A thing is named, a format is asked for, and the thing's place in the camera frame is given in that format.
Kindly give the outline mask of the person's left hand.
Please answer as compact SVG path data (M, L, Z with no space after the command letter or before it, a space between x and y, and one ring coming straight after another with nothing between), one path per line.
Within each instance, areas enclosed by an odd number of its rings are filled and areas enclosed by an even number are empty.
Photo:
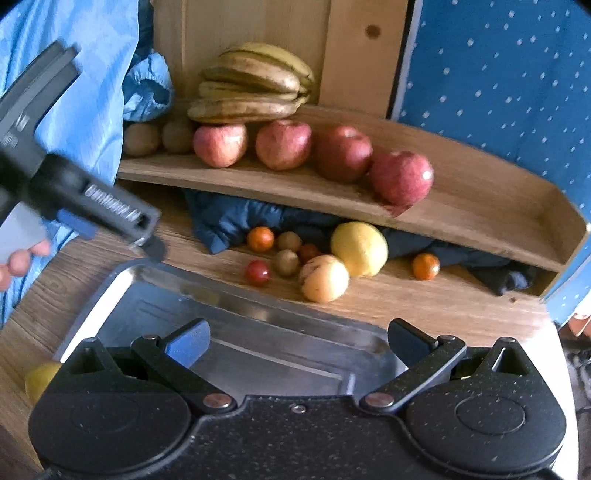
M50 242L43 240L27 250L20 249L13 252L7 262L0 265L0 290L7 291L13 278L23 277L27 273L33 256L48 256L50 249Z

